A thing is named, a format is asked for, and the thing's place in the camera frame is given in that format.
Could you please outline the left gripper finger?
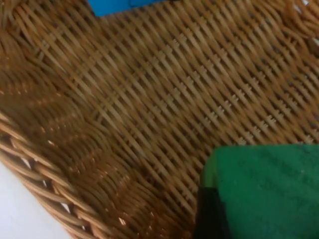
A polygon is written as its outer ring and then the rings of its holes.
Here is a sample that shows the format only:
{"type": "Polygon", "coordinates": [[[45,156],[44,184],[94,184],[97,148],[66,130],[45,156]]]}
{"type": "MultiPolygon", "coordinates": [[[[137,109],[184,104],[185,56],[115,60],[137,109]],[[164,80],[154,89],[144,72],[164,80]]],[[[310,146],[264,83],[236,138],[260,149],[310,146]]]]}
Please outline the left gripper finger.
{"type": "Polygon", "coordinates": [[[212,187],[199,187],[197,212],[192,233],[194,239],[232,238],[225,209],[218,190],[212,187]]]}

